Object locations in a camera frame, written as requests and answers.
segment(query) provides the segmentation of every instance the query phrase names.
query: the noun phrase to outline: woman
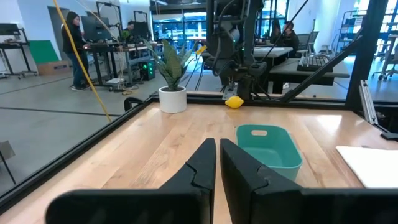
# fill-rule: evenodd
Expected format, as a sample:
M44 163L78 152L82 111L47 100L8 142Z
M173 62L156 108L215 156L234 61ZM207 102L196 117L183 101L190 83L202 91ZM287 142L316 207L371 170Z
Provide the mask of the woman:
M279 20L278 19L274 19L272 21L271 43L275 44L280 35L282 35L282 32L280 31ZM278 43L276 44L276 46L283 46L283 44L284 44L284 40L281 37L278 40Z
M88 69L87 55L83 51L84 48L90 47L81 36L80 31L80 16L75 12L69 12L67 15L67 25L72 35L73 42L77 48L81 61L85 69ZM80 67L79 61L73 51L72 44L70 43L68 33L65 26L62 27L62 38L63 38L63 51L66 53L68 58L72 61L73 65L73 85L71 86L73 91L81 91L87 89L85 75Z

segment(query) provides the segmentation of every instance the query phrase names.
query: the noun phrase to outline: yellow cable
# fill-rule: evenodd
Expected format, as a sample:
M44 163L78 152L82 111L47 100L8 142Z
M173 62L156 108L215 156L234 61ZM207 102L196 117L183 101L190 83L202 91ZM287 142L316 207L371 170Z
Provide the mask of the yellow cable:
M94 94L95 94L95 97L97 97L97 100L98 100L99 103L101 104L102 110L104 110L104 113L105 113L105 115L106 115L108 121L109 121L109 122L112 122L111 117L109 116L108 111L106 110L106 107L105 107L104 103L102 102L100 96L98 96L98 93L97 93L96 89L94 88L94 85L93 85L93 83L91 82L91 80L90 80L90 78L89 78L89 76L88 76L88 74L87 74L86 68L85 68L85 66L83 65L83 62L81 61L81 58L80 58L80 56L79 56L79 53L77 52L75 43L73 42L73 37L72 37L72 35L71 35L71 33L70 33L68 24L67 24L67 22L65 21L65 18L63 17L63 15L62 15L62 12L61 12L61 9L60 9L60 7L59 7L59 5L58 5L58 2L57 2L57 0L53 0L53 1L54 1L54 4L55 4L55 7L57 8L58 14L59 14L59 16L60 16L60 18L61 18L61 20L62 20L62 22L63 22L64 28L65 28L65 30L66 30L68 36L69 36L69 41L70 41L70 43L71 43L71 45L72 45L73 51L74 51L74 53L75 53L75 55L76 55L76 58L77 58L77 60L79 61L80 67L81 67L81 69L83 70L83 73L85 74L85 77L86 77L88 83L90 84L90 87L91 87L91 89L93 90L93 92L94 92Z

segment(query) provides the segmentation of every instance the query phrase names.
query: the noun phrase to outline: concrete floor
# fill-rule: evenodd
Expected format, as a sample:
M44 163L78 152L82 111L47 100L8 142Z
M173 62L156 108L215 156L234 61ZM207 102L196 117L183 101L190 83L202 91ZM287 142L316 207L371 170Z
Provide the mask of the concrete floor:
M353 67L353 59L345 60L350 70ZM195 62L190 65L187 74L191 74L194 66ZM371 74L381 67L382 63L377 59L372 65ZM195 89L199 73L200 69L192 76L187 85L188 90ZM45 77L30 76L22 80L16 77L0 80L0 142L9 141L15 151L16 155L8 159L7 163L17 182L107 124L104 112L93 92L71 91L69 88L71 84L71 73ZM369 84L375 100L397 99L395 97L397 77L389 78L388 81L378 81L376 77L369 79ZM157 74L155 79L139 85L137 92L129 96L144 100L162 86L165 86L165 81ZM290 88L296 86L297 84L290 84ZM302 94L309 97L316 95L318 98L345 99L348 86L349 79L340 78L335 80L333 86L310 86ZM219 91L220 89L220 79L214 77L210 71L205 71L198 90ZM110 93L107 88L101 87L98 87L97 91L110 114L117 116L124 113L123 101L129 96ZM4 164L0 163L0 195L10 187L12 187L11 179Z

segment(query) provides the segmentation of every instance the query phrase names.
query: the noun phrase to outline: teal plastic bin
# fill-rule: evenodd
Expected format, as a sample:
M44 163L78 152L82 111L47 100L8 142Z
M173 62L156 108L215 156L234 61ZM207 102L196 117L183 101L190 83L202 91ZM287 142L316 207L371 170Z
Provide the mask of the teal plastic bin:
M268 125L242 125L236 130L238 146L284 177L295 180L303 159L290 134Z

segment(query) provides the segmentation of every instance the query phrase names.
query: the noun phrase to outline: wooden table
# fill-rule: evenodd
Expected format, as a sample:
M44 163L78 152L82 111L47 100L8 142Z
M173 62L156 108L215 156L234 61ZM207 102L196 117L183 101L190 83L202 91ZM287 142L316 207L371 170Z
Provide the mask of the wooden table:
M218 146L220 138L236 142L242 124L278 125L293 136L304 159L296 183L304 187L363 187L336 146L398 146L350 111L189 105L183 113L165 114L153 103L1 215L0 223L44 223L47 205L72 189L160 187L206 138ZM231 223L219 159L214 214L214 223Z

